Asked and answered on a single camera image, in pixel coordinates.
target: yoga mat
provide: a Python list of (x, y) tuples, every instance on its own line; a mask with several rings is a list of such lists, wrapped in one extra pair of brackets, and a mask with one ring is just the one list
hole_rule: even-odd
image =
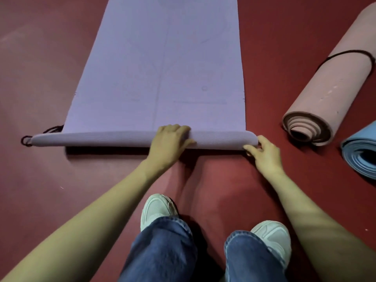
[(240, 150), (258, 143), (244, 99), (237, 0), (109, 0), (62, 132), (29, 143), (149, 147), (178, 123)]
[(351, 168), (376, 180), (376, 121), (344, 140), (341, 148)]
[(282, 123), (296, 140), (324, 146), (332, 141), (376, 55), (376, 3), (366, 7), (300, 93)]

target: rolled blue yoga mat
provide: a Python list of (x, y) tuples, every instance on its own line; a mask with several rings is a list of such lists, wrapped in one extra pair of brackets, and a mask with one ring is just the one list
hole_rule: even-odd
[(376, 121), (343, 141), (341, 148), (355, 171), (376, 180)]

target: shoe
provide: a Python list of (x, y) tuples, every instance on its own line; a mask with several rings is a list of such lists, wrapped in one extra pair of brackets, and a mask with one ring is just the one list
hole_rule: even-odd
[(277, 221), (263, 221), (251, 229), (251, 232), (280, 255), (286, 269), (291, 257), (291, 238), (286, 226)]
[(161, 194), (151, 195), (145, 203), (141, 214), (141, 231), (159, 217), (178, 216), (177, 208), (172, 200)]

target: jeans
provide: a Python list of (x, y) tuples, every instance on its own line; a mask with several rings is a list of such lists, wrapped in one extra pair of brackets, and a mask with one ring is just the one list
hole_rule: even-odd
[[(282, 258), (251, 232), (237, 230), (224, 244), (226, 281), (286, 282)], [(188, 225), (160, 217), (133, 242), (119, 282), (188, 282), (197, 247)]]

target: person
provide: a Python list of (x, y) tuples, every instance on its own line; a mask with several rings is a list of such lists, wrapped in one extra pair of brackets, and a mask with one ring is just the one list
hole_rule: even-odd
[[(159, 176), (194, 140), (188, 126), (159, 127), (147, 158), (124, 180), (41, 242), (3, 282), (89, 281), (122, 232), (138, 203)], [(270, 182), (322, 281), (375, 281), (376, 254), (322, 211), (285, 174), (280, 151), (259, 136), (260, 148), (244, 146)], [(291, 255), (287, 228), (264, 221), (236, 230), (224, 245), (226, 280), (286, 281)], [(192, 232), (173, 201), (160, 194), (147, 200), (141, 232), (132, 244), (119, 281), (189, 281), (197, 259)]]

